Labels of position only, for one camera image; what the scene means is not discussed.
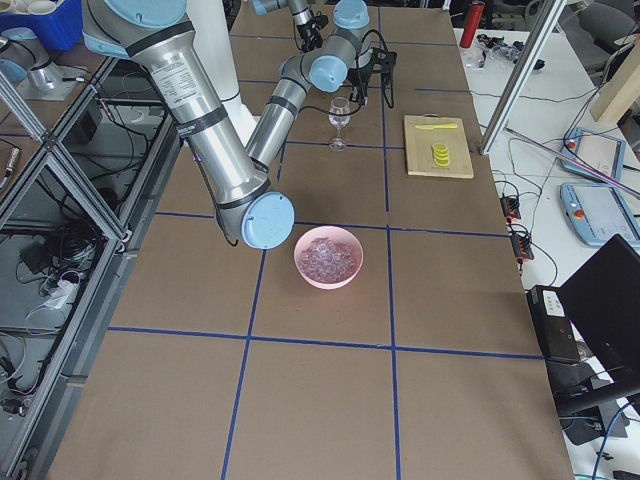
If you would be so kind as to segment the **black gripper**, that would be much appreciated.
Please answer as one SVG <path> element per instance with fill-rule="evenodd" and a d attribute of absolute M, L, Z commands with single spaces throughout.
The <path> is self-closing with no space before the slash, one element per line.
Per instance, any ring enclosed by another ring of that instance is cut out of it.
<path fill-rule="evenodd" d="M 323 45 L 321 30 L 328 25 L 325 14 L 314 15 L 309 21 L 298 26 L 298 33 L 302 40 L 302 50 L 315 50 Z"/>
<path fill-rule="evenodd" d="M 351 93 L 349 100 L 354 103 L 364 102 L 364 93 L 368 92 L 368 86 L 374 75 L 380 76 L 380 84 L 382 87 L 390 85 L 390 75 L 380 75 L 374 72 L 374 60 L 372 59 L 373 49 L 369 49 L 366 53 L 360 55 L 352 68 L 349 69 L 349 83 L 351 85 Z"/>

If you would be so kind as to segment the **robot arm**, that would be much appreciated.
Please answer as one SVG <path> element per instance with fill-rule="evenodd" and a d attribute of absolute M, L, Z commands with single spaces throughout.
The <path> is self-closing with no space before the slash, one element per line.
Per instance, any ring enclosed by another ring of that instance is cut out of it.
<path fill-rule="evenodd" d="M 373 62 L 363 1 L 340 1 L 335 28 L 313 50 L 286 60 L 258 120 L 241 103 L 225 11 L 220 1 L 85 1 L 85 46 L 130 60 L 151 76 L 165 106 L 214 185 L 227 240 L 272 249 L 290 235 L 291 201 L 271 188 L 270 165 L 308 91 L 334 92 L 350 70 Z"/>
<path fill-rule="evenodd" d="M 328 17 L 320 12 L 314 13 L 305 0 L 253 0 L 251 2 L 257 15 L 267 15 L 282 9 L 288 9 L 293 25 L 294 39 L 300 39 L 298 49 L 303 53 L 319 49 L 324 40 L 321 31 L 328 25 Z"/>

